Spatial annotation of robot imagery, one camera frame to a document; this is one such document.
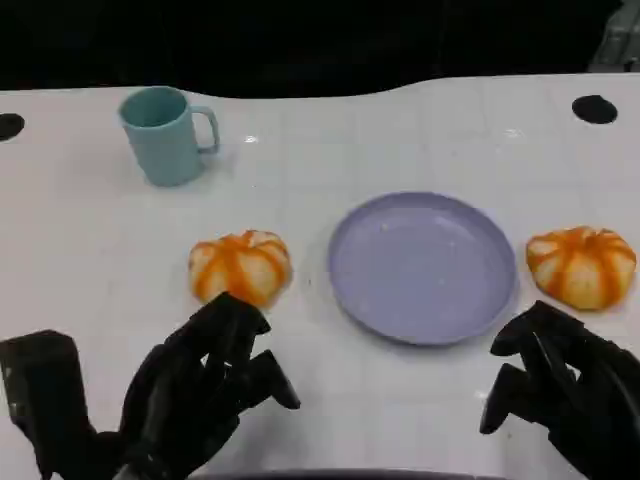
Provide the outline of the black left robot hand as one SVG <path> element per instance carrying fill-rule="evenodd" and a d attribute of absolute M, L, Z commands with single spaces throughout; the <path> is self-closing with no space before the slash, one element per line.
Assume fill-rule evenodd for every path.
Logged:
<path fill-rule="evenodd" d="M 155 346 L 125 395 L 124 471 L 185 479 L 222 449 L 243 412 L 268 399 L 299 409 L 274 354 L 252 353 L 270 329 L 258 308 L 223 292 Z"/>

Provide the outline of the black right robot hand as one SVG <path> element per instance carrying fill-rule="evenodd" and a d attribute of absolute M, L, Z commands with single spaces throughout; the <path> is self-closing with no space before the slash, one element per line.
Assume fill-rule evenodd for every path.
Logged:
<path fill-rule="evenodd" d="M 537 423 L 549 442 L 588 479 L 639 476 L 639 361 L 543 302 L 510 320 L 495 337 L 501 366 L 479 430 L 492 434 L 509 415 Z"/>

